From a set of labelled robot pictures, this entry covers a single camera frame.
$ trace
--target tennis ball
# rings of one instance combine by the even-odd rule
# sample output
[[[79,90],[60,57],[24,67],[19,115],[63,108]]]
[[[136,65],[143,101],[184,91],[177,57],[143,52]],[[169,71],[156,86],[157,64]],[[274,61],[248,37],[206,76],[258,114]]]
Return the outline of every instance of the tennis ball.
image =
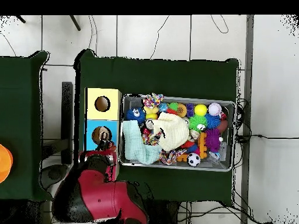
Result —
[[[198,104],[195,108],[194,108],[194,112],[196,115],[198,116],[205,116],[207,113],[208,109],[204,104]]]

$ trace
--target dog toy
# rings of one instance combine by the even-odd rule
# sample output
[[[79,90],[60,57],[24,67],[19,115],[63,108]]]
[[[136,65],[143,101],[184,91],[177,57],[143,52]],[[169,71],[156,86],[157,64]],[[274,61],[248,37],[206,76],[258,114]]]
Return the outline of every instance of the dog toy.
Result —
[[[226,120],[227,119],[227,115],[223,111],[219,114],[219,117],[220,117],[220,120]]]
[[[207,147],[206,147],[206,140],[205,140],[206,137],[207,137],[207,134],[205,132],[200,133],[200,137],[198,140],[198,146],[199,146],[199,151],[200,151],[199,157],[201,159],[204,159],[207,157],[207,152],[206,152]]]
[[[187,107],[184,104],[179,103],[178,104],[178,116],[183,118],[184,116],[186,116],[186,114],[187,114]]]
[[[212,116],[209,113],[207,113],[205,115],[205,118],[207,119],[207,128],[208,129],[214,129],[220,125],[220,118],[218,115]]]
[[[159,108],[158,107],[154,107],[154,108],[149,108],[149,107],[143,107],[143,109],[146,112],[146,116],[145,118],[151,118],[153,120],[156,120],[158,118],[157,112],[159,112]]]
[[[172,102],[168,105],[168,107],[172,110],[178,111],[178,103],[177,102]]]
[[[182,149],[180,151],[172,150],[170,152],[165,152],[164,150],[162,150],[159,154],[159,158],[162,163],[171,165],[172,163],[175,163],[177,158],[182,156],[185,152],[185,149]]]
[[[164,96],[162,94],[155,94],[152,95],[148,94],[146,99],[143,99],[143,104],[146,107],[153,109],[154,107],[158,106],[161,101],[163,101]]]
[[[200,163],[200,157],[198,154],[190,153],[188,154],[187,162],[190,166],[196,167]]]
[[[228,127],[227,120],[221,120],[220,124],[218,125],[217,129],[220,133],[224,132]]]
[[[194,115],[189,121],[189,129],[195,130],[199,133],[201,133],[203,126],[207,126],[207,119],[205,116]]]
[[[167,111],[166,111],[166,112],[167,112],[167,113],[174,114],[174,115],[177,115],[177,114],[178,114],[178,112],[177,112],[177,111],[175,111],[174,109],[171,109],[171,108],[167,109]]]
[[[127,120],[137,120],[138,124],[141,125],[145,120],[145,112],[141,107],[132,108],[127,111]]]
[[[187,108],[187,117],[193,117],[194,116],[194,106],[191,103],[187,103],[186,104],[186,108]]]
[[[167,103],[161,103],[160,105],[159,105],[159,112],[161,113],[161,112],[166,112],[167,111],[167,109],[168,109],[168,104]]]
[[[191,129],[191,130],[189,131],[189,133],[190,133],[191,137],[192,137],[194,140],[197,140],[197,139],[198,139],[198,137],[199,137],[199,132],[198,132],[198,131],[195,131],[195,130]]]
[[[222,108],[218,103],[212,103],[208,107],[208,113],[209,113],[209,115],[212,115],[212,116],[217,116],[217,115],[221,114],[221,110],[222,110]]]
[[[194,112],[196,115],[198,116],[205,116],[207,113],[207,107],[204,104],[198,104],[195,108],[194,108]]]
[[[217,153],[220,149],[220,133],[218,129],[207,129],[206,130],[206,146],[213,152]]]

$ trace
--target gray bin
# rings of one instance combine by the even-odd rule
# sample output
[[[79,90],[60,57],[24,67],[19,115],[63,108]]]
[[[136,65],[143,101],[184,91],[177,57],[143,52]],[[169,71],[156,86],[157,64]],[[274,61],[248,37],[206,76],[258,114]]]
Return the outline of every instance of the gray bin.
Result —
[[[158,167],[165,169],[188,169],[188,170],[205,170],[205,171],[217,171],[227,172],[230,171],[234,165],[234,150],[235,150],[235,122],[237,119],[237,107],[232,101],[221,101],[221,100],[200,100],[200,99],[189,99],[189,98],[176,98],[176,97],[164,97],[163,102],[171,103],[192,103],[205,104],[208,106],[211,103],[218,103],[222,107],[222,111],[227,115],[228,128],[222,133],[223,142],[227,143],[226,155],[223,161],[219,163],[212,163],[207,159],[202,159],[197,167],[192,167],[187,162],[176,162],[172,165],[165,165],[161,162],[155,162],[150,165],[140,164],[136,160],[127,160],[124,155],[124,134],[122,121],[126,120],[126,112],[132,107],[142,107],[142,99],[145,96],[141,94],[125,94],[121,101],[121,124],[120,124],[120,135],[119,135],[119,161],[123,166],[140,166],[140,167]]]

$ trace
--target green tablecloth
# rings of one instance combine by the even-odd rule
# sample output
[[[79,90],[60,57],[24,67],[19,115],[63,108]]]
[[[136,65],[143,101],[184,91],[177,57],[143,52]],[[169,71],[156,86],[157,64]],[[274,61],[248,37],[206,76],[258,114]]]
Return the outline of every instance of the green tablecloth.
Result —
[[[0,199],[46,200],[39,186],[41,161],[40,69],[48,53],[0,57],[0,144],[13,155]]]
[[[238,61],[166,61],[96,58],[91,50],[77,60],[81,77],[79,149],[84,140],[84,89],[111,88],[124,93],[162,93],[195,99],[236,99]],[[118,180],[137,181],[143,197],[171,201],[222,201],[231,205],[232,171],[192,171],[121,166]]]

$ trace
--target orange object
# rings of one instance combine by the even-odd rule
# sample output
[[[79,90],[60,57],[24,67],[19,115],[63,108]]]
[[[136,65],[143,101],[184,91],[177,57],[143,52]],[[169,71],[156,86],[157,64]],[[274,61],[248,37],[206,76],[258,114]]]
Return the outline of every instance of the orange object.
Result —
[[[0,144],[0,183],[8,177],[12,162],[13,158],[11,152]]]
[[[178,162],[181,162],[181,161],[187,162],[187,157],[188,157],[188,155],[180,155],[176,158],[176,160]]]
[[[205,132],[200,133],[200,137],[198,140],[198,146],[199,146],[199,157],[201,159],[204,159],[207,157],[207,147],[206,147],[206,140],[207,134]]]

